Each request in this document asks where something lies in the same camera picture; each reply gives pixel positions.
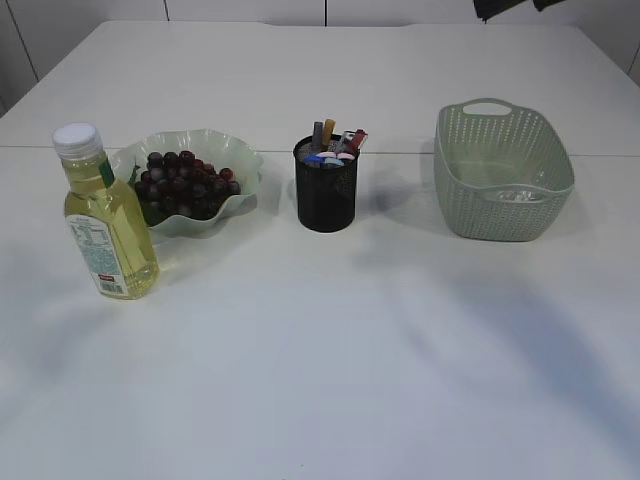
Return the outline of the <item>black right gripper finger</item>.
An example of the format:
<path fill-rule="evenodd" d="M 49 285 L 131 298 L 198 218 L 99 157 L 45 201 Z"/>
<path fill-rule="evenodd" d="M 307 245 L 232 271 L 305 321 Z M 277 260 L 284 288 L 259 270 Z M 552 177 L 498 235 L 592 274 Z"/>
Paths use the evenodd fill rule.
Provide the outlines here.
<path fill-rule="evenodd" d="M 565 0 L 532 0 L 532 3 L 538 12 L 542 12 L 545 9 L 560 4 L 564 1 Z"/>
<path fill-rule="evenodd" d="M 478 19 L 488 21 L 526 0 L 473 0 L 473 6 Z"/>

